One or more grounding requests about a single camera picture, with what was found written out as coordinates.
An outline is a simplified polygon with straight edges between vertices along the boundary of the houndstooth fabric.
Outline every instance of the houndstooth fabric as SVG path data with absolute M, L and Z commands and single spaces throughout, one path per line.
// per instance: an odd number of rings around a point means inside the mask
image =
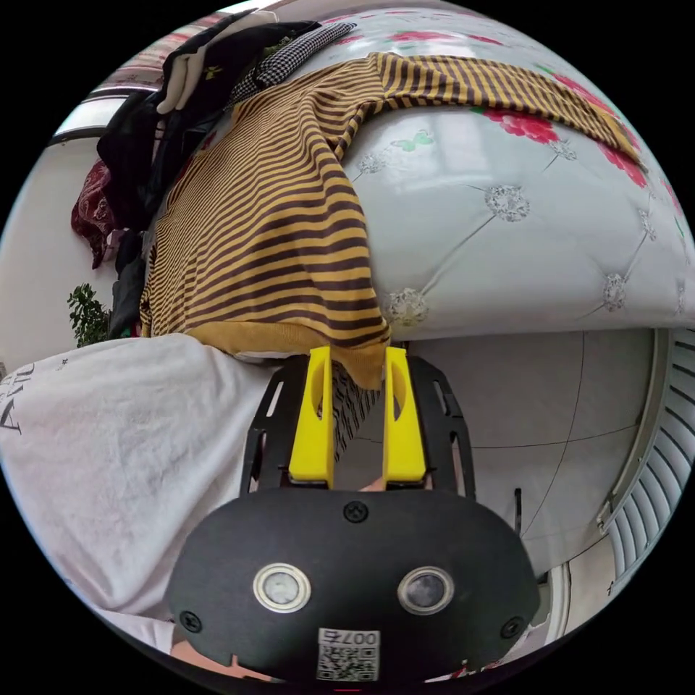
M 268 56 L 257 69 L 249 72 L 232 90 L 225 111 L 254 94 L 283 83 L 295 70 L 330 43 L 349 34 L 357 25 L 351 22 L 331 24 L 310 31 Z

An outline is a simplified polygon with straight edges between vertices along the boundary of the qr code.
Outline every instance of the qr code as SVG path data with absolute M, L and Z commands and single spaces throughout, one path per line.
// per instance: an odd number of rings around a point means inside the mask
M 373 646 L 319 645 L 320 681 L 375 681 L 379 677 L 379 649 Z

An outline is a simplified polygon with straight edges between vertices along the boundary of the pile of clothes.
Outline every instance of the pile of clothes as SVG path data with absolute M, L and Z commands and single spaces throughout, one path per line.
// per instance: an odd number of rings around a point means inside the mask
M 278 22 L 273 12 L 231 14 L 169 54 L 159 91 L 136 92 L 123 103 L 98 142 L 99 159 L 71 219 L 90 245 L 93 269 L 117 259 L 109 338 L 139 334 L 142 233 L 216 122 L 354 27 Z

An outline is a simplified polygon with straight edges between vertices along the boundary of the hand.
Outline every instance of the hand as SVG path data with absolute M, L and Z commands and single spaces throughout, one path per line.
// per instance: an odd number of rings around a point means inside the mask
M 384 479 L 378 478 L 373 483 L 370 483 L 367 487 L 363 487 L 360 492 L 383 492 L 384 491 Z
M 202 654 L 197 653 L 186 641 L 175 644 L 171 650 L 171 655 L 193 666 L 198 666 L 198 668 L 205 668 L 208 671 L 215 671 L 216 673 L 224 673 L 225 675 L 231 675 L 233 678 L 246 677 L 257 678 L 260 681 L 272 681 L 269 675 L 256 673 L 256 671 L 249 671 L 249 669 L 239 666 L 236 657 L 233 657 L 231 666 L 222 666 L 222 664 L 211 661 Z

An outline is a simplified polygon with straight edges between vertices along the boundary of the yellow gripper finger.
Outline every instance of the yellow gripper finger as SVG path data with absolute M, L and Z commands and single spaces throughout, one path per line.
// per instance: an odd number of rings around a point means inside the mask
M 384 484 L 424 484 L 427 467 L 413 384 L 405 350 L 398 347 L 386 349 L 384 397 Z
M 295 483 L 333 487 L 333 378 L 331 348 L 309 353 L 306 383 L 290 459 Z

